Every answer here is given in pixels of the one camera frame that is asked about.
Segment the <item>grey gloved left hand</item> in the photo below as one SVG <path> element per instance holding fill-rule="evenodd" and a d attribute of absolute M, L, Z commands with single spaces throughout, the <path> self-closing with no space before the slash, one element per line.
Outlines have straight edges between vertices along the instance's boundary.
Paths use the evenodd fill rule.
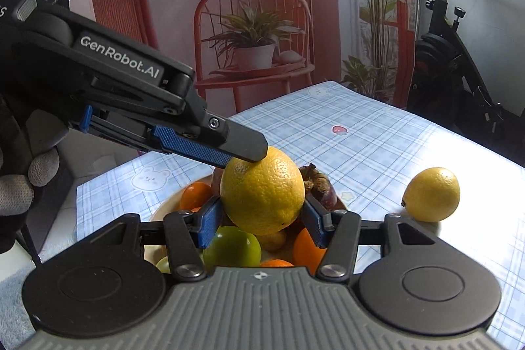
<path fill-rule="evenodd" d="M 40 189 L 60 167 L 58 144 L 68 127 L 56 116 L 36 110 L 18 123 L 1 102 L 1 252 L 10 251 Z"/>

